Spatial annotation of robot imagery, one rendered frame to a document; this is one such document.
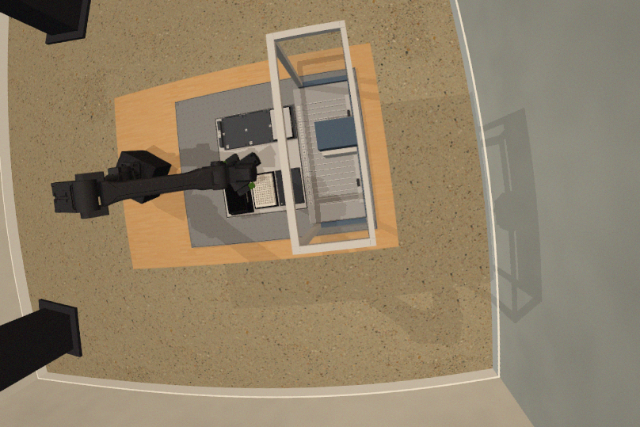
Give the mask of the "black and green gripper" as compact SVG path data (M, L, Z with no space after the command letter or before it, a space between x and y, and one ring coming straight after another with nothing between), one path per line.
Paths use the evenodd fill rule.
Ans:
M224 162L227 165L232 161L239 161L239 160L240 159L239 159L238 155L237 154L233 154L229 158L227 158ZM237 183L230 183L230 184L233 187L234 191L235 192L237 191L238 195L242 196L243 194L249 192L251 189L253 189L255 187L255 184L253 182L251 182L250 184L249 183L250 182L237 182Z

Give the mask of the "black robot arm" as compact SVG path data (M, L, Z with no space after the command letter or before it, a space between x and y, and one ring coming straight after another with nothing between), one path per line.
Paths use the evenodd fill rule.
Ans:
M187 173L141 178L140 163L122 162L120 167L108 168L106 176L104 171L80 173L75 174L75 181L51 183L55 212L80 213L81 219L90 219L109 215L109 205L122 200L190 189L226 189L229 183L256 181L256 166L260 164L259 157L251 152L227 165L215 161Z

